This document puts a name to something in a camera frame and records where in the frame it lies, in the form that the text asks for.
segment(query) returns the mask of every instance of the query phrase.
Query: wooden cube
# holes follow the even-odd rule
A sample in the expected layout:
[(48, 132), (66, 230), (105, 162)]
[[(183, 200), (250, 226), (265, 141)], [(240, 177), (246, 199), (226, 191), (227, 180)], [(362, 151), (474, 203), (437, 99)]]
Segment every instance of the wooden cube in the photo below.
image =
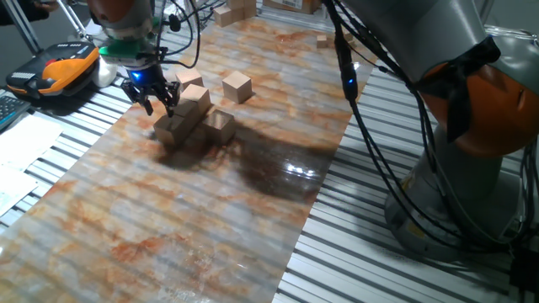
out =
[(202, 118), (202, 113), (199, 111), (199, 105), (191, 100), (182, 99), (174, 108), (174, 114), (180, 117), (194, 117), (195, 120)]
[(153, 125), (153, 129), (155, 130), (156, 137), (164, 145), (178, 146), (185, 141), (190, 133), (190, 130), (186, 130), (185, 126), (184, 117), (175, 114), (172, 118), (169, 118), (167, 115), (164, 115)]
[(180, 144), (199, 123), (202, 114), (199, 111), (197, 103), (190, 100), (183, 100), (182, 102), (178, 102), (178, 105), (174, 108), (174, 115), (184, 119), (179, 128), (181, 129), (181, 132), (185, 134), (185, 137), (180, 137), (182, 141), (178, 141), (177, 143)]
[(214, 111), (202, 121), (206, 137), (217, 145), (225, 145), (236, 133), (234, 116), (220, 110)]
[(198, 105), (199, 113), (205, 114), (211, 107), (210, 91), (208, 88), (203, 88), (198, 85), (189, 85), (181, 94), (180, 103), (184, 101), (192, 101)]
[(251, 78), (235, 71), (222, 81), (225, 97), (237, 104), (242, 104), (253, 96)]
[(227, 6), (231, 9), (238, 9), (243, 8), (243, 1), (244, 0), (227, 0)]
[(243, 8), (243, 17), (245, 19), (256, 16), (256, 13), (256, 3), (254, 5), (245, 6), (245, 8)]
[(190, 84), (196, 84), (198, 86), (204, 86), (202, 82), (202, 76), (196, 68), (191, 68), (182, 72), (176, 73), (176, 78), (180, 84), (180, 89), (185, 90)]
[(327, 48), (328, 47), (328, 37), (326, 35), (317, 36), (317, 48)]
[(236, 8), (232, 10), (232, 21), (242, 21), (244, 18), (244, 8)]
[(343, 29), (343, 34), (344, 34), (344, 39), (349, 42), (354, 39), (354, 36), (347, 29)]
[(232, 24), (232, 10), (227, 7), (220, 7), (213, 10), (213, 16), (216, 19), (217, 25), (221, 27)]

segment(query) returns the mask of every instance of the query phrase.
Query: white paper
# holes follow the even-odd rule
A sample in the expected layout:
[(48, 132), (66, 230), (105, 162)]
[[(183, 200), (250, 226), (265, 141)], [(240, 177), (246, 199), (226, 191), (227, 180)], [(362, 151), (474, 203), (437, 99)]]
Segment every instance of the white paper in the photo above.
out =
[(23, 172), (61, 134), (61, 126), (29, 115), (0, 135), (0, 165)]
[(32, 177), (14, 169), (0, 166), (0, 216), (37, 188)]

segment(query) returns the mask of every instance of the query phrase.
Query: black cable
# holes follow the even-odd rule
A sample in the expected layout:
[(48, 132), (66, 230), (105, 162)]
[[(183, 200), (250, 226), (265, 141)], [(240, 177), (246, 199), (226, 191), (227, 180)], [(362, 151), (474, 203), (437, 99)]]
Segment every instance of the black cable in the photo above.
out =
[[(331, 0), (328, 0), (327, 2), (329, 2), (331, 5), (333, 5), (333, 2)], [(342, 4), (340, 4), (339, 2), (337, 2), (337, 4), (342, 8), (342, 10), (344, 11), (345, 14), (347, 14), (347, 16), (349, 17), (349, 19), (352, 19), (352, 17), (350, 16), (350, 14), (346, 11), (346, 9), (342, 6)], [(391, 67), (393, 69), (393, 71), (395, 72), (395, 74), (402, 78), (408, 89), (411, 91), (411, 93), (414, 95), (414, 97), (416, 97), (416, 100), (418, 101), (418, 107), (419, 107), (419, 113), (420, 113), (420, 116), (421, 116), (421, 126), (422, 126), (422, 136), (423, 136), (423, 140), (424, 140), (424, 147), (425, 147), (425, 155), (428, 154), (429, 152), (429, 146), (428, 146), (428, 143), (427, 143), (427, 137), (428, 137), (428, 140), (430, 142), (433, 142), (433, 151), (435, 150), (434, 149), (434, 133), (432, 131), (432, 126), (430, 124), (430, 118), (427, 114), (427, 111), (426, 111), (426, 108), (422, 102), (422, 99), (420, 98), (419, 96), (419, 92), (417, 92), (417, 90), (414, 88), (413, 84), (410, 82), (410, 80), (406, 77), (406, 75), (403, 73), (402, 69), (400, 69), (400, 67), (394, 62), (392, 61), (387, 53), (382, 49), (382, 47), (380, 45), (376, 46), (376, 45), (373, 45), (373, 44), (370, 44), (368, 43), (368, 39), (365, 38), (365, 39), (361, 39), (361, 37), (359, 37), (359, 34), (356, 33), (352, 28), (350, 28), (349, 25), (347, 25), (347, 23), (345, 23), (337, 14), (335, 14), (334, 18), (332, 18), (332, 20), (334, 21), (334, 24), (335, 24), (335, 27), (337, 29), (337, 27), (340, 26), (340, 24), (342, 23), (342, 25), (350, 32), (352, 33), (354, 36), (356, 36), (356, 38), (361, 41), (370, 51), (372, 51), (375, 55), (377, 55), (382, 61), (384, 61), (389, 67)], [(367, 148), (369, 149), (369, 152), (371, 154), (371, 157), (372, 157), (372, 160), (373, 162), (375, 163), (376, 165), (376, 168), (379, 170), (381, 176), (382, 176), (382, 179), (384, 179), (384, 182), (387, 181), (387, 176), (386, 174), (383, 172), (382, 168), (380, 167), (379, 163), (377, 162), (377, 159), (376, 159), (376, 156), (374, 155), (374, 153), (372, 152), (372, 148), (371, 148), (371, 144), (372, 143), (372, 147), (374, 147), (374, 150), (376, 150), (376, 153), (378, 154), (378, 156), (381, 158), (382, 160), (382, 163), (384, 164), (384, 167), (385, 169), (389, 172), (389, 174), (392, 176), (393, 178), (393, 181), (395, 181), (395, 183), (397, 184), (397, 186), (399, 187), (399, 189), (401, 190), (401, 193), (403, 194), (403, 196), (406, 198), (406, 200), (410, 203), (410, 205), (413, 206), (413, 208), (418, 211), (418, 213), (420, 215), (422, 215), (425, 219), (427, 219), (430, 223), (432, 223), (433, 225), (435, 225), (436, 227), (452, 234), (453, 236), (455, 237), (458, 237), (459, 239), (462, 240), (462, 244), (472, 244), (472, 242), (469, 242), (469, 239), (466, 239), (466, 238), (463, 238), (462, 236), (460, 235), (456, 235), (454, 232), (451, 232), (451, 231), (448, 231), (445, 227), (443, 226), (440, 226), (438, 224), (437, 221), (433, 221), (432, 219), (430, 219), (426, 214), (422, 214), (422, 210), (419, 209), (419, 207), (417, 207), (417, 205), (415, 205), (410, 199), (409, 197), (406, 195), (406, 193), (403, 191), (402, 187), (400, 186), (398, 180), (396, 179), (396, 177), (394, 176), (394, 174), (392, 173), (392, 170), (391, 168), (387, 165), (385, 159), (383, 158), (383, 155), (380, 153), (379, 149), (377, 148), (377, 145), (376, 143), (372, 140), (372, 138), (370, 137), (370, 134), (368, 134), (368, 129), (366, 129), (366, 126), (364, 125), (364, 123), (362, 122), (361, 120), (361, 117), (360, 117), (360, 114), (359, 114), (359, 110), (356, 108), (356, 104), (355, 104), (355, 99), (349, 99), (350, 101), (350, 106), (352, 106), (352, 109), (354, 111), (354, 114), (355, 114), (355, 118), (357, 120), (357, 123), (358, 123), (358, 126), (360, 127), (361, 131), (362, 131), (362, 135), (364, 136), (364, 140), (367, 144)], [(435, 170), (436, 170), (436, 166), (435, 166), (435, 159), (434, 158), (429, 158), (431, 160), (431, 168), (433, 168), (433, 173), (435, 173)], [(531, 178), (534, 178), (536, 180), (539, 180), (539, 178), (536, 178), (536, 169), (534, 169), (534, 175), (532, 175)], [(507, 251), (510, 247), (510, 245), (501, 245), (501, 244), (495, 244), (494, 246), (490, 245), (488, 246), (488, 249), (483, 249), (483, 250), (473, 250), (473, 249), (470, 249), (469, 247), (466, 247), (463, 249), (463, 247), (457, 247), (457, 246), (454, 246), (450, 243), (447, 243), (443, 240), (441, 240), (440, 238), (437, 238), (437, 237), (433, 237), (431, 234), (428, 233), (428, 231), (426, 231), (417, 221), (415, 221), (415, 219), (411, 216), (411, 213), (409, 213), (408, 209), (403, 205), (402, 201), (398, 198), (398, 196), (396, 195), (395, 191), (392, 190), (392, 187), (391, 187), (391, 184), (388, 183), (387, 181), (387, 187), (390, 189), (390, 191), (392, 192), (392, 195), (393, 197), (395, 198), (395, 200), (399, 203), (399, 205), (401, 206), (401, 208), (407, 213), (408, 217), (410, 218), (410, 220), (412, 220), (412, 222), (418, 226), (418, 228), (420, 230), (422, 230), (425, 235), (429, 236), (430, 238), (432, 238), (433, 240), (435, 240), (436, 242), (440, 243), (440, 244), (443, 244), (443, 245), (446, 245), (446, 246), (449, 246), (449, 247), (453, 247), (459, 251), (466, 251), (466, 252), (470, 252), (470, 253), (497, 253), (497, 252), (505, 252)], [(526, 199), (527, 201), (530, 201), (530, 197), (529, 197), (529, 194), (526, 195), (528, 199)], [(446, 202), (447, 202), (447, 197), (442, 195), (442, 199), (445, 199)], [(447, 204), (446, 205), (447, 208), (449, 208), (448, 210), (451, 210), (451, 207)], [(472, 235), (470, 234), (467, 234), (466, 235), (467, 237), (469, 238), (472, 238)], [(511, 242), (511, 244), (518, 244), (519, 241), (513, 241)], [(485, 247), (485, 245), (483, 245), (482, 243), (473, 243), (473, 246), (476, 246), (476, 247)]]
[[(430, 118), (428, 116), (428, 113), (427, 113), (427, 110), (424, 106), (424, 103), (423, 103), (423, 100), (421, 99), (421, 97), (419, 96), (419, 92), (417, 91), (417, 89), (414, 88), (414, 85), (411, 83), (411, 81), (408, 79), (408, 77), (404, 74), (403, 70), (400, 68), (400, 66), (397, 65), (397, 63), (395, 63), (393, 60), (391, 60), (391, 58), (389, 58), (389, 56), (387, 55), (387, 53), (383, 50), (382, 46), (380, 45), (380, 43), (376, 40), (376, 38), (374, 36), (371, 36), (371, 34), (368, 32), (368, 29), (365, 28), (363, 25), (359, 24), (356, 20), (354, 20), (352, 18), (352, 16), (348, 13), (348, 11), (346, 10), (346, 8), (342, 5), (342, 3), (339, 3), (337, 2), (337, 4), (340, 6), (340, 8), (343, 10), (343, 12), (347, 15), (347, 17), (350, 19), (350, 22), (352, 22), (352, 24), (356, 27), (356, 29), (359, 29), (360, 31), (362, 30), (363, 31), (363, 34), (365, 37), (361, 37), (361, 35), (359, 33), (356, 33), (356, 31), (354, 29), (352, 29), (347, 23), (345, 23), (342, 19), (340, 20), (342, 25), (351, 33), (353, 34), (354, 36), (356, 36), (356, 38), (361, 41), (370, 51), (372, 51), (373, 53), (375, 53), (375, 55), (377, 55), (382, 61), (384, 61), (389, 67), (391, 67), (393, 69), (393, 71), (397, 74), (397, 76), (399, 78), (401, 78), (408, 90), (412, 93), (412, 95), (415, 97), (416, 101), (417, 101), (417, 104), (418, 104), (418, 108), (419, 108), (419, 116), (420, 116), (420, 121), (421, 121), (421, 135), (422, 135), (422, 140), (423, 140), (423, 143), (424, 143), (424, 154), (428, 160), (428, 163), (430, 165), (430, 169), (431, 169), (431, 172), (437, 176), (437, 166), (436, 166), (436, 161), (434, 159), (433, 156), (431, 156), (430, 154), (430, 148), (432, 148), (433, 152), (435, 152), (435, 141), (434, 141), (434, 132), (432, 131), (432, 125), (430, 123)], [(406, 198), (406, 200), (416, 209), (418, 210), (418, 208), (415, 207), (415, 204), (411, 202), (411, 200), (409, 199), (409, 197), (403, 192), (403, 190), (401, 190), (401, 192), (403, 193), (404, 197)], [(455, 212), (453, 211), (453, 209), (451, 208), (450, 206), (450, 203), (449, 203), (449, 199), (447, 197), (446, 194), (443, 194), (443, 191), (442, 189), (439, 188), (439, 192), (440, 192), (440, 198), (442, 200), (442, 203), (444, 204), (444, 206), (447, 208), (447, 211), (448, 211), (448, 215), (450, 216), (450, 218), (453, 220), (453, 222), (455, 223), (455, 225), (458, 227), (458, 229), (462, 232), (462, 235), (464, 236), (461, 236), (459, 234), (456, 234), (455, 232), (451, 232), (449, 230), (447, 230), (446, 228), (444, 228), (443, 226), (438, 226), (433, 220), (431, 220), (428, 216), (426, 216), (426, 219), (434, 224), (435, 226), (438, 226), (439, 228), (441, 228), (442, 230), (452, 234), (454, 237), (458, 237), (459, 239), (461, 239), (464, 243), (467, 243), (467, 244), (471, 244), (471, 243), (474, 243), (475, 242), (475, 245), (476, 246), (484, 246), (482, 245), (482, 243), (478, 243), (477, 239), (474, 239), (475, 236), (471, 233), (471, 232), (467, 232), (467, 229), (465, 228), (465, 226), (463, 226), (461, 224), (461, 222), (458, 220), (458, 218), (456, 217), (456, 214)]]
[[(341, 25), (341, 22), (343, 22), (343, 20), (339, 17), (339, 15), (337, 14), (337, 11), (335, 9), (335, 6), (333, 5), (333, 0), (325, 0), (324, 1), (326, 3), (326, 7), (328, 8), (328, 13), (329, 13), (329, 16), (330, 18), (332, 19), (332, 21), (334, 22), (334, 25), (335, 25), (335, 34), (336, 34), (336, 37), (335, 37), (335, 48), (337, 49), (338, 51), (338, 58), (339, 58), (339, 66), (341, 68), (341, 78), (343, 78), (343, 62), (340, 61), (340, 58), (341, 58), (341, 54), (339, 53), (339, 50), (342, 50), (342, 47), (339, 48), (339, 45), (338, 45), (338, 42), (340, 40), (344, 40), (344, 37), (343, 37), (343, 32), (342, 32), (342, 29), (340, 28), (340, 25)], [(352, 30), (352, 28), (350, 29), (347, 29), (350, 33), (354, 32), (354, 30)], [(375, 55), (377, 55), (377, 52), (379, 51), (376, 51), (376, 50), (371, 50), (373, 51), (373, 53), (375, 53)], [(347, 91), (346, 89), (346, 85), (347, 85), (347, 82), (349, 80), (343, 78), (343, 89), (344, 89), (344, 95), (348, 95), (349, 92)], [(466, 251), (469, 251), (468, 249), (465, 249), (463, 247), (458, 247), (458, 246), (455, 246), (453, 244), (450, 244), (448, 242), (445, 242), (443, 240), (441, 240), (440, 238), (434, 236), (433, 234), (431, 234), (429, 231), (427, 231), (425, 228), (423, 228), (423, 226), (421, 224), (419, 224), (414, 216), (409, 212), (408, 208), (404, 205), (404, 203), (400, 200), (400, 198), (398, 197), (398, 194), (395, 192), (395, 190), (393, 189), (393, 186), (391, 185), (391, 183), (389, 182), (386, 174), (384, 173), (382, 167), (380, 166), (380, 164), (378, 163), (378, 160), (376, 159), (376, 156), (375, 156), (375, 153), (373, 151), (373, 149), (376, 151), (376, 154), (378, 155), (378, 157), (381, 159), (382, 163), (384, 164), (384, 167), (385, 169), (388, 171), (388, 173), (391, 175), (393, 181), (395, 182), (395, 184), (397, 185), (397, 187), (400, 189), (402, 195), (405, 197), (405, 199), (408, 201), (408, 203), (410, 205), (412, 205), (412, 207), (421, 215), (423, 216), (425, 219), (427, 219), (431, 224), (433, 224), (434, 226), (437, 226), (439, 227), (440, 229), (444, 230), (445, 232), (448, 232), (450, 234), (452, 234), (453, 236), (455, 237), (461, 237), (460, 235), (456, 234), (454, 231), (451, 231), (445, 227), (443, 227), (440, 223), (438, 223), (437, 221), (434, 221), (432, 220), (431, 218), (429, 218), (416, 204), (414, 204), (411, 199), (408, 197), (408, 195), (406, 194), (406, 192), (403, 190), (402, 186), (400, 185), (398, 179), (397, 179), (397, 176), (395, 176), (393, 170), (389, 167), (389, 165), (387, 164), (387, 161), (385, 160), (385, 157), (382, 155), (382, 153), (380, 152), (377, 144), (374, 142), (374, 140), (372, 139), (371, 137), (371, 134), (369, 133), (368, 129), (366, 128), (365, 124), (363, 123), (363, 119), (361, 118), (361, 115), (359, 113), (359, 110), (357, 109), (357, 106), (355, 104), (355, 98), (357, 97), (357, 93), (354, 95), (354, 96), (349, 96), (347, 97), (348, 101), (350, 102), (350, 107), (352, 108), (352, 111), (354, 113), (354, 117), (356, 119), (356, 122), (358, 124), (358, 127), (360, 128), (361, 130), (361, 134), (363, 135), (364, 137), (364, 141), (367, 145), (367, 149), (369, 150), (369, 154), (371, 155), (371, 158), (372, 158), (372, 161), (374, 162), (375, 166), (376, 166), (376, 169), (380, 172), (381, 176), (382, 176), (382, 180), (384, 181), (384, 183), (386, 184), (387, 188), (389, 189), (389, 191), (392, 193), (393, 197), (395, 198), (395, 200), (399, 203), (399, 205), (401, 206), (401, 208), (405, 211), (405, 213), (407, 214), (408, 218), (425, 234), (427, 235), (428, 237), (430, 237), (431, 239), (433, 239), (434, 241), (442, 244), (442, 245), (445, 245), (445, 246), (448, 246), (448, 247), (451, 247), (451, 248), (455, 248), (455, 249), (458, 249), (460, 251), (462, 250), (466, 250)]]
[[(179, 7), (179, 4), (176, 2), (176, 0), (171, 0), (177, 7)], [(197, 11), (197, 8), (196, 8), (196, 5), (195, 5), (195, 2), (194, 0), (189, 0), (189, 2), (191, 3), (191, 6), (193, 7), (193, 10), (194, 11)], [(186, 65), (185, 63), (183, 62), (180, 62), (180, 61), (172, 61), (172, 60), (161, 60), (160, 63), (162, 64), (175, 64), (175, 65), (180, 65), (180, 66), (183, 66), (185, 68), (193, 68), (196, 66), (196, 63), (198, 62), (199, 60), (199, 56), (200, 56), (200, 18), (199, 18), (199, 14), (195, 14), (195, 20), (196, 20), (196, 27), (197, 27), (197, 41), (196, 41), (196, 54), (195, 54), (195, 60), (193, 61), (193, 63), (188, 66)]]
[[(182, 14), (185, 16), (187, 13), (185, 12), (185, 9), (182, 8), (181, 6), (179, 6), (175, 1), (173, 2), (177, 8), (179, 8), (179, 10), (182, 12)], [(167, 52), (166, 56), (171, 56), (171, 55), (176, 55), (182, 51), (185, 51), (187, 50), (192, 44), (193, 44), (193, 25), (191, 24), (191, 22), (189, 21), (189, 19), (186, 19), (187, 20), (187, 25), (189, 26), (189, 43), (187, 43), (187, 45), (185, 45), (184, 47), (178, 49), (178, 50), (174, 50), (174, 51), (170, 51), (170, 52)]]
[(156, 43), (156, 52), (159, 54), (161, 50), (161, 34), (163, 33), (163, 16), (165, 14), (165, 8), (167, 0), (163, 0), (163, 6), (161, 7), (161, 15), (159, 16), (159, 32), (157, 33), (157, 43)]

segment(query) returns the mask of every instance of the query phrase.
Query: table surface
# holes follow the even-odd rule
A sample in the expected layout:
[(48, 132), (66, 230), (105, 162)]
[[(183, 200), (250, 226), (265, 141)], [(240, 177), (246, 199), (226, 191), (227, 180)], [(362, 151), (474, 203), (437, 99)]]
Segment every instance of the table surface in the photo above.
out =
[[(133, 106), (3, 233), (0, 300), (271, 301), (351, 115), (317, 34), (206, 29), (197, 69), (235, 139), (211, 146), (196, 129), (167, 150), (152, 131), (163, 107)], [(253, 79), (241, 105), (222, 96), (235, 70)]]

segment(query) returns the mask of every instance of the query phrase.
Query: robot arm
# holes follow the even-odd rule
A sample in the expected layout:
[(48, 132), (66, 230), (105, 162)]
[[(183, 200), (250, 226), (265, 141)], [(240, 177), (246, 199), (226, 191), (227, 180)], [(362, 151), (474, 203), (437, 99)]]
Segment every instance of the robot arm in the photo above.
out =
[(488, 33), (472, 0), (344, 0), (463, 151), (499, 157), (539, 133), (539, 48)]
[(110, 45), (99, 50), (110, 64), (121, 65), (129, 79), (121, 87), (133, 103), (152, 114), (149, 96), (165, 106), (168, 116), (179, 101), (179, 83), (167, 82), (159, 63), (161, 49), (152, 41), (153, 30), (162, 21), (153, 17), (153, 0), (88, 0), (93, 19), (103, 26)]

